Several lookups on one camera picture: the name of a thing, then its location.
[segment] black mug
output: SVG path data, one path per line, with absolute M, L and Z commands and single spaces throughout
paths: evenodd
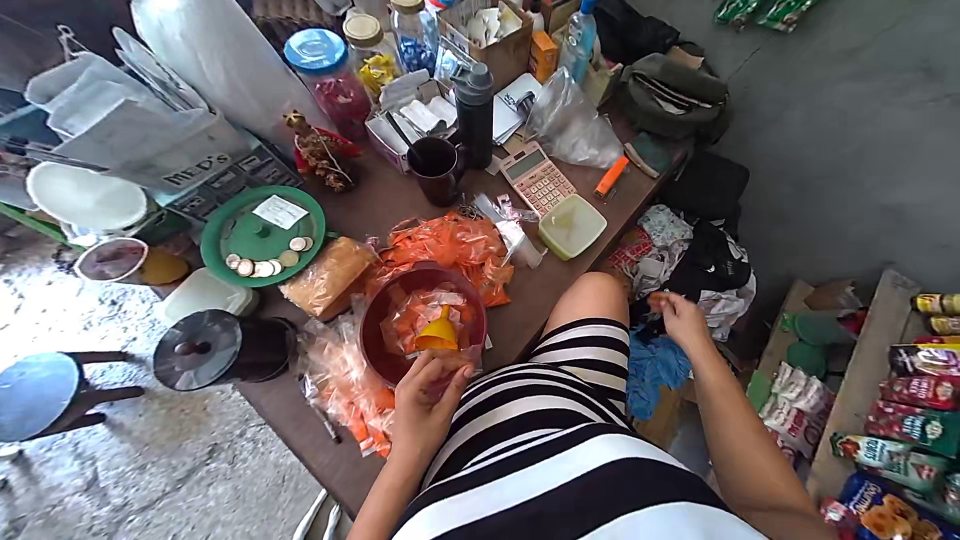
M 415 141 L 407 150 L 407 164 L 431 205 L 446 208 L 457 202 L 469 161 L 467 151 L 463 145 L 453 146 L 434 136 Z

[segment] maroon bowl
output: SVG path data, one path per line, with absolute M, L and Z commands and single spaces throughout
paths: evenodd
M 430 290 L 445 282 L 453 283 L 455 292 L 467 298 L 467 307 L 474 316 L 474 322 L 469 329 L 468 344 L 483 345 L 486 341 L 487 310 L 473 283 L 455 270 L 447 270 L 436 262 L 418 262 L 413 269 L 394 276 L 376 291 L 360 323 L 360 351 L 374 372 L 391 388 L 396 387 L 396 384 L 403 379 L 413 360 L 388 353 L 384 346 L 380 322 L 390 311 L 390 295 L 387 291 L 394 285 L 398 285 L 409 294 L 417 289 Z

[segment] hand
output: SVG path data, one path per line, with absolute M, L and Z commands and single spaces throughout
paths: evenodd
M 472 373 L 473 366 L 461 358 L 420 353 L 396 386 L 390 458 L 412 459 L 423 467 L 429 463 L 444 442 Z
M 674 292 L 654 292 L 647 304 L 655 313 L 663 314 L 666 333 L 680 345 L 688 356 L 703 347 L 713 347 L 713 338 L 707 330 L 707 320 L 696 304 Z

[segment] calculator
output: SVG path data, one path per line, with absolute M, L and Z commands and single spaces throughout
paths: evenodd
M 577 192 L 536 142 L 501 161 L 500 172 L 540 217 Z

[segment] gold lid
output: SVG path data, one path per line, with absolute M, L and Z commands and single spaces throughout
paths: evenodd
M 390 0 L 390 3 L 404 13 L 416 13 L 423 9 L 423 0 Z
M 358 13 L 344 21 L 344 36 L 351 45 L 373 47 L 383 40 L 383 29 L 373 15 Z

